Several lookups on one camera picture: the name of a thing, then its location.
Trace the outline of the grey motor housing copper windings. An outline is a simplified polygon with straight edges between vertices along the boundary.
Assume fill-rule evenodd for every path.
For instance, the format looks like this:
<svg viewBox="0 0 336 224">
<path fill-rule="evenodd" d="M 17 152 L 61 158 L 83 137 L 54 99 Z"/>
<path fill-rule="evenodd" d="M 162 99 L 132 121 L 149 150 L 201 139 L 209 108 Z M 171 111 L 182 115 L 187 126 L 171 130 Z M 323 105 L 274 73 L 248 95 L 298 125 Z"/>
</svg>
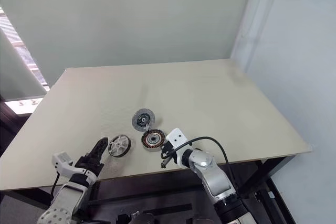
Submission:
<svg viewBox="0 0 336 224">
<path fill-rule="evenodd" d="M 146 131 L 141 137 L 141 143 L 144 149 L 149 152 L 160 151 L 164 141 L 165 134 L 158 129 Z"/>
</svg>

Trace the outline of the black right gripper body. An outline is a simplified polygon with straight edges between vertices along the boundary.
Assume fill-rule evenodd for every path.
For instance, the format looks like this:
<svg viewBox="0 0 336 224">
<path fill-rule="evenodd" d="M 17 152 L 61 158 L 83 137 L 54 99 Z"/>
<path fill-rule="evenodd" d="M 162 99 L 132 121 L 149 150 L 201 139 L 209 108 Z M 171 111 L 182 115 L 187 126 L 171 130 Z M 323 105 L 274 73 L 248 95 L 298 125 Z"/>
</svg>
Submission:
<svg viewBox="0 0 336 224">
<path fill-rule="evenodd" d="M 174 150 L 174 149 L 166 149 L 166 148 L 161 148 L 161 168 L 166 169 L 168 163 L 173 160 L 174 163 L 178 166 L 181 167 L 181 151 Z"/>
</svg>

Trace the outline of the silver spoked rotor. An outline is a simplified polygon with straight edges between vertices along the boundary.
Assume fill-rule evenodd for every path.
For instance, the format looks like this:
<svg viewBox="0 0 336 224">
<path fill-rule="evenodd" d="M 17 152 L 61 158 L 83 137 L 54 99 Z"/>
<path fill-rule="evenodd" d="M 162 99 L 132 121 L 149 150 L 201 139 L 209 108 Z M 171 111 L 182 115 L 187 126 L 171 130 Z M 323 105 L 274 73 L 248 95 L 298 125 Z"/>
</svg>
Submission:
<svg viewBox="0 0 336 224">
<path fill-rule="evenodd" d="M 131 148 L 131 140 L 126 135 L 114 137 L 108 145 L 108 152 L 112 157 L 122 157 Z"/>
</svg>

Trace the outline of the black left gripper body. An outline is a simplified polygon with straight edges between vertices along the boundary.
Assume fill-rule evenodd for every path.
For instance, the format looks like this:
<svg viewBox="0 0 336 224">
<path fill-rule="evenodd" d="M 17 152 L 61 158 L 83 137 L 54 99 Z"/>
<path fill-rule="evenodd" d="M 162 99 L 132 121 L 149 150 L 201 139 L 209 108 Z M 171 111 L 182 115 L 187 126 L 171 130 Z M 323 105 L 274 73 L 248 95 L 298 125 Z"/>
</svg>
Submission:
<svg viewBox="0 0 336 224">
<path fill-rule="evenodd" d="M 75 163 L 75 167 L 91 171 L 98 177 L 104 167 L 104 163 L 101 163 L 97 158 L 81 156 Z"/>
</svg>

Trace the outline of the slatted window blind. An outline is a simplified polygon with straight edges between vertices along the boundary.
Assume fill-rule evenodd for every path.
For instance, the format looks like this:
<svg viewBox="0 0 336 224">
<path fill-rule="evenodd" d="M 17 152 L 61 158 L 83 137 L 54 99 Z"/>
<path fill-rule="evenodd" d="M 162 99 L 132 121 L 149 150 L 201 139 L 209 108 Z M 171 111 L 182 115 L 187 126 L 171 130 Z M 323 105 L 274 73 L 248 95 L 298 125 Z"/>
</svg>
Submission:
<svg viewBox="0 0 336 224">
<path fill-rule="evenodd" d="M 12 25 L 11 21 L 5 14 L 3 8 L 0 5 L 0 29 L 5 34 L 10 44 L 14 47 L 15 51 L 18 53 L 24 64 L 29 68 L 34 77 L 43 86 L 43 88 L 48 92 L 50 90 L 49 84 L 45 80 L 43 74 L 38 68 L 35 60 L 33 59 L 30 51 L 24 44 L 23 40 L 20 38 L 18 32 Z"/>
</svg>

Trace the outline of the black flat bar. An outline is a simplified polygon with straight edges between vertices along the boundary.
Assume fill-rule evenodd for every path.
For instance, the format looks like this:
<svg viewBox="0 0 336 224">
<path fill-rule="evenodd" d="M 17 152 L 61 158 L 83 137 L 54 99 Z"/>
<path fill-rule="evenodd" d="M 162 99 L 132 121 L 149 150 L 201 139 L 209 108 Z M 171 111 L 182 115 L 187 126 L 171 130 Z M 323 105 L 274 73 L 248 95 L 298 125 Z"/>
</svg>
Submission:
<svg viewBox="0 0 336 224">
<path fill-rule="evenodd" d="M 174 214 L 174 213 L 190 211 L 190 210 L 192 210 L 192 204 L 182 204 L 182 205 L 176 205 L 176 206 L 170 206 L 170 207 L 164 207 L 164 208 L 145 210 L 144 213 L 152 214 L 154 216 L 161 216 L 161 215 Z"/>
</svg>

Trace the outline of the dark rounded shape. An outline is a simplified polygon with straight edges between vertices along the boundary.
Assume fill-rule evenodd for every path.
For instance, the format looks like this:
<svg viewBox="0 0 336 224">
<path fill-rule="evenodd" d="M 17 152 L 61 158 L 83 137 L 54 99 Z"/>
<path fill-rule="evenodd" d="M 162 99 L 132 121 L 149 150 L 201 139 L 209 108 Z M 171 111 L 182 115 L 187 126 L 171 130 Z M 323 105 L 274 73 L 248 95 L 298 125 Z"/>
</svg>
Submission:
<svg viewBox="0 0 336 224">
<path fill-rule="evenodd" d="M 132 218 L 129 224 L 160 224 L 151 213 L 141 213 Z"/>
<path fill-rule="evenodd" d="M 214 221 L 204 216 L 195 215 L 192 224 L 214 224 Z"/>
</svg>

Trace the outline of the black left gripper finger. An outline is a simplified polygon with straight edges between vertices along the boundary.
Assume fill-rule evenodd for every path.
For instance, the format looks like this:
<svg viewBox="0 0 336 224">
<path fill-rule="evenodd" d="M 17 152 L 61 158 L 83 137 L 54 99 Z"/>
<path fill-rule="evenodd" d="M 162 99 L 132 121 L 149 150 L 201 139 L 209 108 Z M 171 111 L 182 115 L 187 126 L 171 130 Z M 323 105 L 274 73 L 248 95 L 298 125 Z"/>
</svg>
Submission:
<svg viewBox="0 0 336 224">
<path fill-rule="evenodd" d="M 104 165 L 107 163 L 107 161 L 109 159 L 109 152 L 108 152 L 109 141 L 108 141 L 108 138 L 106 138 L 106 139 L 107 139 L 105 141 L 106 147 L 105 147 L 104 151 L 102 152 L 101 159 L 100 159 L 100 163 L 102 163 Z"/>
<path fill-rule="evenodd" d="M 92 163 L 99 163 L 101 161 L 101 157 L 105 149 L 106 149 L 106 138 L 103 137 L 96 143 L 94 148 L 91 150 L 90 161 Z"/>
</svg>

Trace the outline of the black table frame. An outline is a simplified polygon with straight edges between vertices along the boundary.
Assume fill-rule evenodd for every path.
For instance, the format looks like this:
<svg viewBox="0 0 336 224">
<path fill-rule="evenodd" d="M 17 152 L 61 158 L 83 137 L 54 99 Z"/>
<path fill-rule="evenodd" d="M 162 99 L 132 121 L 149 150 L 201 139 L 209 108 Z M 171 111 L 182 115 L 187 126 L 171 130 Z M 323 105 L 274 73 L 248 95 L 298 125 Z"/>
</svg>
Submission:
<svg viewBox="0 0 336 224">
<path fill-rule="evenodd" d="M 296 224 L 287 205 L 280 195 L 271 176 L 286 165 L 292 158 L 270 158 L 265 162 L 242 162 L 231 164 L 238 180 L 238 193 L 247 198 L 254 194 L 264 204 L 270 220 L 281 215 L 285 224 Z M 181 195 L 203 190 L 196 174 L 190 170 L 118 177 L 98 181 L 90 190 L 89 205 L 100 206 L 116 201 L 129 201 L 150 197 Z M 46 209 L 51 202 L 50 193 L 40 188 L 0 190 L 0 197 L 9 196 L 32 206 Z"/>
</svg>

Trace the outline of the white window sill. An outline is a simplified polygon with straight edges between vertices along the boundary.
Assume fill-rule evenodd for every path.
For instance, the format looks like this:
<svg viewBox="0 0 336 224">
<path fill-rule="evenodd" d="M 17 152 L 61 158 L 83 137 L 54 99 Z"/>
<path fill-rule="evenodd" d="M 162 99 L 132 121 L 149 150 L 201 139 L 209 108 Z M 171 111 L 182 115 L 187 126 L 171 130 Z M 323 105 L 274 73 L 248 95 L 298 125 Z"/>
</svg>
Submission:
<svg viewBox="0 0 336 224">
<path fill-rule="evenodd" d="M 26 99 L 26 100 L 15 100 L 6 101 L 5 104 L 17 115 L 31 114 L 33 113 L 38 105 L 41 103 L 43 98 Z"/>
</svg>

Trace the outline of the grey roller blind panel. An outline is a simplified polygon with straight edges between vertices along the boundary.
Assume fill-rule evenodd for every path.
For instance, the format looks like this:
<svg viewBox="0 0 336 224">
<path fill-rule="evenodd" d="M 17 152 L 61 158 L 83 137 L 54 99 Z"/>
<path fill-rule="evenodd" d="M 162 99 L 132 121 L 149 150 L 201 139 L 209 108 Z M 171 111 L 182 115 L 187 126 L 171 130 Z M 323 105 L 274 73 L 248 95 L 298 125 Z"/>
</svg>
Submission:
<svg viewBox="0 0 336 224">
<path fill-rule="evenodd" d="M 42 97 L 46 93 L 0 29 L 0 96 L 12 101 Z"/>
</svg>

